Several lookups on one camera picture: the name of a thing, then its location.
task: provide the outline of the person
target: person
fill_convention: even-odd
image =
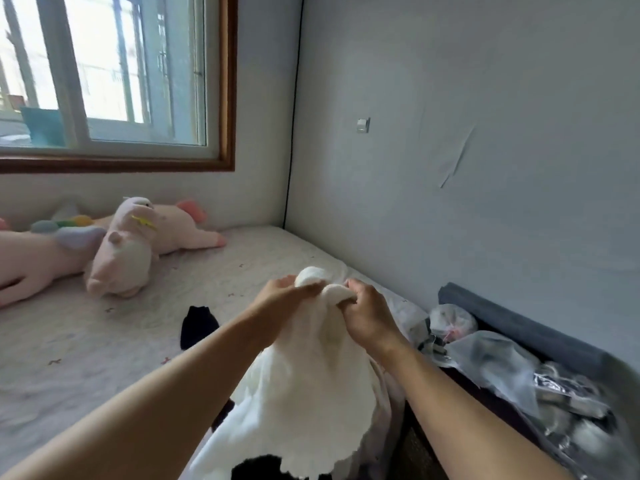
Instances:
[[[323,283],[267,283],[242,314],[53,438],[1,480],[175,480],[261,350]],[[428,363],[385,299],[357,280],[341,303],[350,336],[404,387],[451,480],[569,480],[564,468]]]

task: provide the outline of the gray headboard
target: gray headboard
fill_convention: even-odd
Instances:
[[[610,354],[496,305],[457,284],[448,283],[440,288],[438,302],[464,308],[478,319],[480,329],[495,330],[542,355],[541,358],[562,363],[592,379],[603,379],[605,375]]]

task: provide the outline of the black cord in corner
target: black cord in corner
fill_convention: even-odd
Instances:
[[[300,4],[300,27],[298,28],[298,60],[296,61],[296,81],[293,87],[293,113],[291,115],[291,154],[289,155],[289,178],[287,179],[287,197],[284,204],[284,218],[282,228],[287,223],[287,210],[289,209],[289,191],[291,190],[291,169],[293,167],[293,131],[296,127],[296,98],[298,97],[298,74],[300,74],[300,46],[302,45],[302,17],[305,12],[305,0]]]

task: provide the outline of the bed sheet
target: bed sheet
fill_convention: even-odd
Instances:
[[[189,306],[208,306],[222,324],[244,310],[266,281],[306,266],[329,270],[336,282],[371,282],[276,227],[236,228],[225,235],[223,249],[161,258],[147,288],[131,299],[93,299],[81,278],[73,277],[0,310],[0,474],[180,354]],[[376,287],[403,330],[427,318],[418,306]],[[412,332],[416,342],[421,327]]]

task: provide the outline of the window pane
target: window pane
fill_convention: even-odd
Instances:
[[[65,0],[91,138],[205,144],[193,3]]]
[[[2,0],[0,146],[66,146],[35,0]]]

